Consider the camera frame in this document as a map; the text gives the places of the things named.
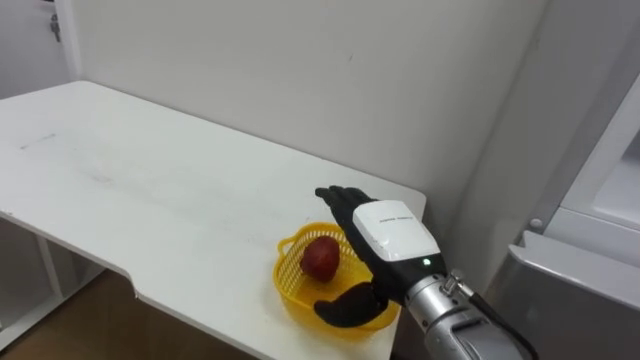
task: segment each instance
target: white wall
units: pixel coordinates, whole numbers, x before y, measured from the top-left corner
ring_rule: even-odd
[[[545,3],[72,1],[82,78],[422,190],[441,227]]]

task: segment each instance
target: white cabinet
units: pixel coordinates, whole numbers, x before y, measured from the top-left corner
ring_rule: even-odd
[[[0,350],[102,268],[0,219]]]

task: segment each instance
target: door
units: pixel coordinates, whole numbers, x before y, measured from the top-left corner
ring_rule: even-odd
[[[70,81],[53,14],[51,1],[0,1],[0,99]]]
[[[636,359],[638,284],[638,267],[525,231],[486,299],[541,359]]]

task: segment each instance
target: cable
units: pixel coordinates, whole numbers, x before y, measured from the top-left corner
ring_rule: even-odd
[[[480,295],[474,293],[469,297],[469,302],[475,305],[480,311],[482,311],[491,321],[495,322],[498,326],[503,328],[509,335],[516,339],[522,347],[524,347],[530,354],[532,360],[538,360],[538,352],[531,345],[531,343],[525,339],[516,329],[511,327],[503,318],[498,314],[491,305],[489,305]]]

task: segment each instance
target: white table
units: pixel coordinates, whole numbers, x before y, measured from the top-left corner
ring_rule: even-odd
[[[403,200],[418,217],[426,202],[89,82],[0,101],[0,216],[127,276],[142,301],[258,358],[389,357],[395,323],[358,344],[318,337],[290,319],[272,285],[278,241],[333,220],[313,195],[330,184]]]

